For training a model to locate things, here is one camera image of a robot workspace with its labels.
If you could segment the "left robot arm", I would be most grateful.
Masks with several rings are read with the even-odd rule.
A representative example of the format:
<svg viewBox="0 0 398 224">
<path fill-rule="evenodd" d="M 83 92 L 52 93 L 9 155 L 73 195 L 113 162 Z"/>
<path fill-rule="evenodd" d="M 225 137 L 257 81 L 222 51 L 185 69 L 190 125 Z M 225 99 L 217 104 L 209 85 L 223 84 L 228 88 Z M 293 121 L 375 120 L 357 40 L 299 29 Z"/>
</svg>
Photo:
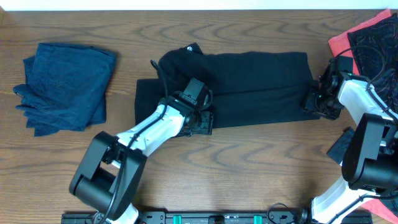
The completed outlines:
<svg viewBox="0 0 398 224">
<path fill-rule="evenodd" d="M 184 91 L 166 93 L 155 111 L 135 127 L 112 136 L 104 131 L 91 141 L 69 191 L 97 212 L 91 223 L 135 223 L 132 205 L 147 158 L 177 136 L 210 135 L 213 115 L 207 109 L 213 92 L 192 78 Z"/>
</svg>

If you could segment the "black t-shirt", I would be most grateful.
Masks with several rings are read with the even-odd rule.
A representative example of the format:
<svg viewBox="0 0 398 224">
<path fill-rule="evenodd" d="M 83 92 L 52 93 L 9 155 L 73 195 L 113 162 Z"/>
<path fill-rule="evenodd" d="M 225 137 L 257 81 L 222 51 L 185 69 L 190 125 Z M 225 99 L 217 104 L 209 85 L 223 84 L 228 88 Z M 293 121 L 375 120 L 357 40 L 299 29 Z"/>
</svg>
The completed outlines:
<svg viewBox="0 0 398 224">
<path fill-rule="evenodd" d="M 213 92 L 214 128 L 319 119 L 303 108 L 309 89 L 318 85 L 305 52 L 205 54 L 193 43 L 167 52 L 158 64 L 167 83 L 137 81 L 136 123 L 155 111 L 165 91 L 183 91 L 192 78 Z"/>
</svg>

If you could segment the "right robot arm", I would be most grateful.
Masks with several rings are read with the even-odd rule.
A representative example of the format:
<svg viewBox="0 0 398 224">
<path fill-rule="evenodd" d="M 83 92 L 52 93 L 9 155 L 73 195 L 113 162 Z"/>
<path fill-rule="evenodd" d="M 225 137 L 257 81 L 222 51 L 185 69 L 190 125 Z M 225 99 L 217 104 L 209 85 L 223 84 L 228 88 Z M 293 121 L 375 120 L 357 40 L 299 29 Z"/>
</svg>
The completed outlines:
<svg viewBox="0 0 398 224">
<path fill-rule="evenodd" d="M 344 153 L 341 177 L 312 199 L 303 213 L 305 223 L 342 223 L 353 210 L 371 199 L 397 198 L 397 159 L 380 155 L 397 141 L 397 114 L 378 97 L 369 78 L 352 72 L 353 59 L 336 56 L 307 93 L 307 112 L 335 120 L 347 109 L 357 128 Z"/>
</svg>

